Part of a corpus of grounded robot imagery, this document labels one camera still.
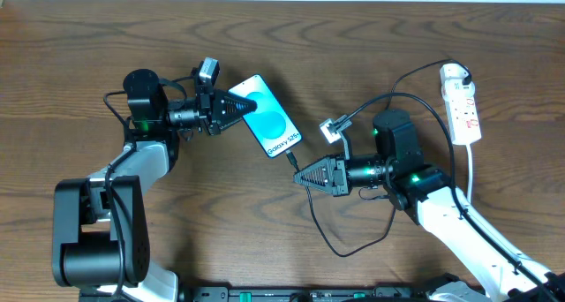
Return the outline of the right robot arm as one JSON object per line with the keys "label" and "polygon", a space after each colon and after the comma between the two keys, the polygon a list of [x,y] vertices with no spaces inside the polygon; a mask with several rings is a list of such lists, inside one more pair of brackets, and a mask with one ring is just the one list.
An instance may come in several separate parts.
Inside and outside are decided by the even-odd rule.
{"label": "right robot arm", "polygon": [[355,187],[382,186],[394,208],[437,237],[473,274],[492,301],[562,301],[564,277],[512,245],[454,186],[425,161],[415,125],[400,109],[373,118],[376,151],[347,147],[298,171],[293,180],[335,197]]}

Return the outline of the blue Samsung Galaxy smartphone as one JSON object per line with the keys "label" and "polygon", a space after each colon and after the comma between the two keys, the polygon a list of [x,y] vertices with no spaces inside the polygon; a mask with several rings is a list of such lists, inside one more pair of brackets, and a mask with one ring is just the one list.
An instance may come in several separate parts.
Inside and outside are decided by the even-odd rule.
{"label": "blue Samsung Galaxy smartphone", "polygon": [[296,146],[302,134],[276,99],[265,80],[258,74],[232,87],[229,92],[257,104],[244,121],[269,158],[275,158]]}

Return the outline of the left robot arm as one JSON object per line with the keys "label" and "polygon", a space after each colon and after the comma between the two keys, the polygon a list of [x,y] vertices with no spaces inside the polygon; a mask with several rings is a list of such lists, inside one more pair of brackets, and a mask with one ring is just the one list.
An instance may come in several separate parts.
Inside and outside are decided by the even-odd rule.
{"label": "left robot arm", "polygon": [[217,71],[193,69],[195,95],[180,80],[148,69],[130,72],[122,94],[129,117],[119,156],[83,178],[60,181],[54,191],[52,273],[75,287],[81,301],[190,301],[179,276],[152,261],[143,195],[177,162],[181,140],[195,131],[218,135],[257,109],[255,101],[215,88]]}

